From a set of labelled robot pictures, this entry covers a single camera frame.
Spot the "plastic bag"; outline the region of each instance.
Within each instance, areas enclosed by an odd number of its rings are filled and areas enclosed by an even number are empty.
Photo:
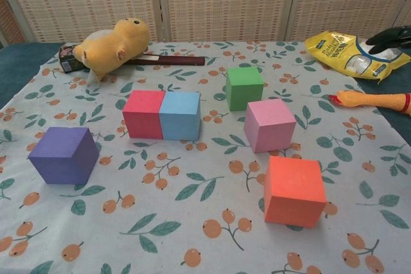
[[[305,44],[309,53],[332,69],[368,80],[382,81],[392,70],[411,61],[411,57],[396,48],[370,55],[372,46],[365,41],[354,35],[325,31],[307,39]]]

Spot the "pink cube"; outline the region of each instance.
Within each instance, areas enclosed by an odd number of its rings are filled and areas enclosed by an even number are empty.
[[[294,128],[295,118],[281,99],[248,103],[244,132],[254,153],[288,148]]]

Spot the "foam block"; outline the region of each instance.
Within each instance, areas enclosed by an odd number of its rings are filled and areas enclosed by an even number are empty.
[[[200,94],[167,92],[160,108],[164,139],[196,141],[200,131]]]
[[[48,184],[86,184],[98,155],[88,128],[51,127],[28,158]]]
[[[325,206],[318,161],[270,157],[264,183],[266,222],[313,228]]]
[[[134,90],[123,108],[130,138],[162,139],[160,107],[165,92]]]
[[[228,69],[225,94],[229,110],[246,110],[248,102],[261,100],[263,86],[263,79],[256,67]]]
[[[254,153],[288,148],[295,118],[281,99],[250,102],[244,132]]]

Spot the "table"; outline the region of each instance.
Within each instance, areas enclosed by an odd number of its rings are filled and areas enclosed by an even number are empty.
[[[206,56],[206,66],[125,65],[87,88],[87,72],[64,74],[53,57],[0,111],[0,270],[313,274],[411,266],[411,149],[376,108],[326,99],[360,90],[354,79],[323,68],[300,42],[154,43],[150,51]],[[258,67],[263,99],[282,99],[295,114],[290,148],[251,151],[245,112],[228,111],[225,101],[226,70],[239,66]],[[133,89],[199,91],[200,140],[129,139],[121,109]],[[86,186],[46,185],[27,159],[50,126],[92,132],[100,157]],[[316,228],[264,223],[269,155],[320,161],[329,203]]]

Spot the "yellow plush toy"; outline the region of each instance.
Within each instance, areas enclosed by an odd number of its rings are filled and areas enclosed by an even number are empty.
[[[149,43],[147,24],[141,19],[118,21],[113,30],[99,30],[73,49],[74,57],[90,69],[88,83],[100,81],[126,61],[142,55]]]

